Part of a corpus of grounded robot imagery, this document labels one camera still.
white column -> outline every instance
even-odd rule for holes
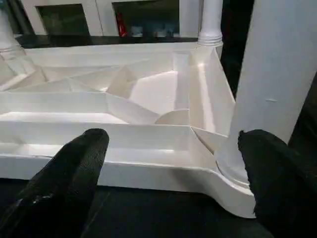
[[[0,9],[0,55],[5,59],[23,54],[23,49],[13,36],[6,13]]]
[[[317,70],[317,1],[256,0],[221,172],[248,186],[239,131],[263,129],[288,142]]]
[[[198,43],[203,46],[222,45],[222,0],[204,0],[202,29]]]

white architectural model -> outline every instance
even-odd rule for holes
[[[317,69],[314,6],[256,1],[236,103],[218,56],[221,0],[205,0],[199,44],[23,50],[1,13],[0,177],[30,179],[98,127],[110,136],[100,185],[200,192],[253,218],[238,132],[290,138]]]

red fire extinguisher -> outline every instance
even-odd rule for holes
[[[118,26],[118,33],[120,37],[125,37],[128,35],[127,28],[124,24],[122,14],[117,13],[116,14],[116,19],[117,19],[117,26]]]

glass door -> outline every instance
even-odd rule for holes
[[[203,0],[96,0],[105,36],[198,37]]]
[[[21,0],[38,35],[92,35],[103,31],[94,0]]]

black floor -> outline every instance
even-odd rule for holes
[[[0,215],[26,181],[0,179]],[[84,238],[271,238],[200,194],[99,187]]]

